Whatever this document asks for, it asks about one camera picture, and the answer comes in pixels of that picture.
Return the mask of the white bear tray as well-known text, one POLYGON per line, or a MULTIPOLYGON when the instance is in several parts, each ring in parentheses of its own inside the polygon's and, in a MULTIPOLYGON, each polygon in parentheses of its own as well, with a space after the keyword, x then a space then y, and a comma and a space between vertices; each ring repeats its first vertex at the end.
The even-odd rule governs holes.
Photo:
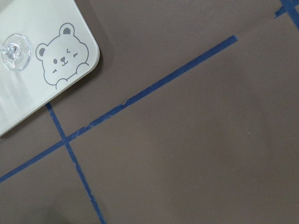
POLYGON ((0 64, 0 132, 7 133, 97 66, 100 49, 73 0, 3 0, 0 40, 28 38, 28 65, 0 64))

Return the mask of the clear wine glass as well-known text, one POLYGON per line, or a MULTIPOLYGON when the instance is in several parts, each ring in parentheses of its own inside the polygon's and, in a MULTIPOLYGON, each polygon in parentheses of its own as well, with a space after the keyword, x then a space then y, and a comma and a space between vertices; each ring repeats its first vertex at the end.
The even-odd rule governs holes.
POLYGON ((4 64, 12 71, 27 67, 31 57, 29 39, 22 34, 10 35, 0 46, 0 55, 4 64))

